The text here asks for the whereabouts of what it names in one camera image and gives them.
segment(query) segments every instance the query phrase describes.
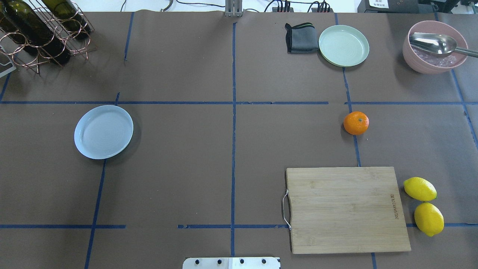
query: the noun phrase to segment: bowl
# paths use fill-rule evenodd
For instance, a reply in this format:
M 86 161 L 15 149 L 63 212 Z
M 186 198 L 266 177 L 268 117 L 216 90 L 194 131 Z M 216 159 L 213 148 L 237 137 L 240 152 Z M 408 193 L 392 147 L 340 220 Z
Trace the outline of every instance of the bowl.
M 425 62 L 421 59 L 412 49 L 410 45 L 409 37 L 415 32 L 419 33 L 432 33 L 432 34 L 446 34 L 453 37 L 456 40 L 457 46 L 462 48 L 468 48 L 468 44 L 463 36 L 455 28 L 448 24 L 437 21 L 422 21 L 410 28 L 405 41 L 403 42 L 403 58 L 405 62 L 415 71 L 422 74 L 440 74 L 447 72 L 461 64 L 467 59 L 464 54 L 453 52 L 451 55 L 455 56 L 456 62 L 450 67 L 439 67 Z

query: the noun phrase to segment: orange fruit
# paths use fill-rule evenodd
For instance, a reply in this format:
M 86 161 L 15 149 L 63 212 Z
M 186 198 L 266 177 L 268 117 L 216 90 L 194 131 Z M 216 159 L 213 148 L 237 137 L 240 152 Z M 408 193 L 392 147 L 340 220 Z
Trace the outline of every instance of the orange fruit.
M 351 135 L 361 135 L 369 128 L 369 118 L 360 111 L 354 111 L 345 117 L 344 128 Z

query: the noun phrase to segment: plate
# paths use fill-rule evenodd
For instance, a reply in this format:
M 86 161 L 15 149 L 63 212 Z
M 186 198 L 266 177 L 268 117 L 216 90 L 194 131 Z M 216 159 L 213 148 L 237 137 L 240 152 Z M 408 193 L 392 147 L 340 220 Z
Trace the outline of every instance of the plate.
M 104 105 L 88 111 L 76 125 L 76 148 L 91 159 L 120 153 L 133 136 L 133 120 L 119 106 Z
M 367 58 L 370 50 L 366 37 L 347 25 L 325 29 L 319 37 L 319 48 L 327 61 L 339 67 L 358 65 Z

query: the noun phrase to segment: cutting board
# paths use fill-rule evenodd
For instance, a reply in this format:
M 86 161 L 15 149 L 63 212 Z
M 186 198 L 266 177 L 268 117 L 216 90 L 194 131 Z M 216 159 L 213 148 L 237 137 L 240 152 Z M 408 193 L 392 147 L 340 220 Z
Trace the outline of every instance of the cutting board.
M 288 168 L 294 254 L 410 251 L 393 167 Z

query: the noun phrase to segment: wine bottle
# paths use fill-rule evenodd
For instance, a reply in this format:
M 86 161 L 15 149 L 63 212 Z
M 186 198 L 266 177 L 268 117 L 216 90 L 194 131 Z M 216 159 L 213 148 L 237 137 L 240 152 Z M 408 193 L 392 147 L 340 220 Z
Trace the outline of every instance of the wine bottle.
M 42 2 L 56 18 L 60 20 L 67 20 L 62 22 L 62 25 L 69 32 L 78 32 L 80 30 L 81 24 L 81 26 L 84 27 L 84 31 L 86 31 L 88 34 L 91 33 L 91 29 L 87 22 L 83 19 L 83 17 L 81 17 L 80 14 L 78 14 L 78 10 L 70 0 L 42 0 Z M 88 35 L 85 32 L 80 32 L 75 36 L 76 39 L 85 39 L 87 37 Z
M 7 20 L 7 18 L 5 18 L 5 16 L 3 15 L 2 9 L 3 9 L 2 4 L 0 2 L 0 30 L 4 32 L 5 34 L 17 32 L 18 29 L 15 26 L 13 26 L 13 24 L 9 20 Z M 10 34 L 8 37 L 17 45 L 25 45 L 25 41 L 26 41 L 25 37 L 21 34 Z M 23 48 L 23 50 L 26 51 L 31 56 L 36 57 L 38 55 L 38 50 L 34 47 L 30 47 L 26 45 Z
M 3 14 L 33 46 L 41 46 L 40 55 L 50 58 L 50 62 L 66 64 L 70 52 L 52 30 L 38 17 L 33 9 L 22 0 L 0 0 Z

